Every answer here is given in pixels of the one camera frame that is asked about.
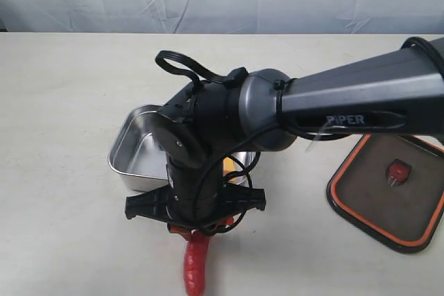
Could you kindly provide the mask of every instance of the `table surface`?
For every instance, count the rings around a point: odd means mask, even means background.
[[[129,111],[185,83],[154,63],[171,49],[228,73],[301,77],[400,47],[404,35],[0,34],[0,295],[184,295],[185,242],[126,220],[132,193],[107,162]],[[206,295],[441,295],[444,233],[398,254],[325,199],[358,136],[298,139],[253,172],[266,211],[212,240]]]

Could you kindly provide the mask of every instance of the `black bracket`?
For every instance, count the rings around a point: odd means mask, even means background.
[[[158,189],[126,198],[125,215],[128,220],[136,216],[152,218],[160,222],[176,225],[187,229],[198,229],[194,221],[185,220],[174,213],[173,198],[170,196],[169,185]],[[263,189],[249,189],[227,183],[220,193],[220,201],[215,212],[203,221],[200,226],[210,227],[231,216],[240,214],[245,205],[247,209],[265,210],[266,199]]]

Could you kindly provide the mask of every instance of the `metal container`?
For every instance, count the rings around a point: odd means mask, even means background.
[[[125,185],[134,191],[147,192],[167,184],[167,159],[165,152],[155,142],[151,133],[150,115],[159,109],[158,105],[143,105],[134,109],[126,118],[108,155],[112,170],[120,174]],[[255,154],[240,152],[234,156],[245,166]],[[240,168],[224,161],[224,170]],[[245,177],[232,180],[245,183]]]

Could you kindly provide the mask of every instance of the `red toy chili pepper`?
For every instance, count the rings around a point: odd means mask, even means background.
[[[229,218],[222,223],[222,225],[232,224],[233,218]],[[196,230],[188,242],[183,270],[183,279],[188,296],[202,296],[205,291],[205,264],[210,239],[210,236]]]

